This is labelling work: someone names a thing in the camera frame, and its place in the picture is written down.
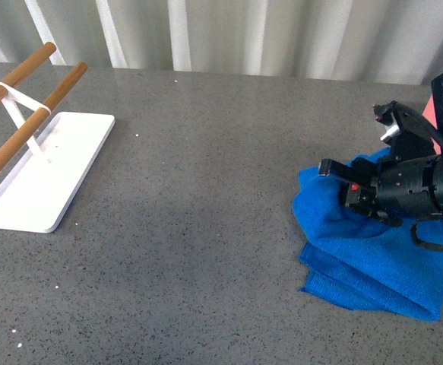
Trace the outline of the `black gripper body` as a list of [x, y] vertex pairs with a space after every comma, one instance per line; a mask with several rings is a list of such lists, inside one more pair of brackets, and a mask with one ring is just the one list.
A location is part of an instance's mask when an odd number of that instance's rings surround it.
[[443, 219], [433, 183], [439, 160], [431, 139], [433, 126], [397, 101], [375, 105], [373, 111], [387, 128], [382, 141], [390, 146], [388, 154], [375, 162], [357, 157], [348, 166], [323, 159], [318, 175], [343, 182], [342, 206], [388, 226], [399, 227], [407, 218]]

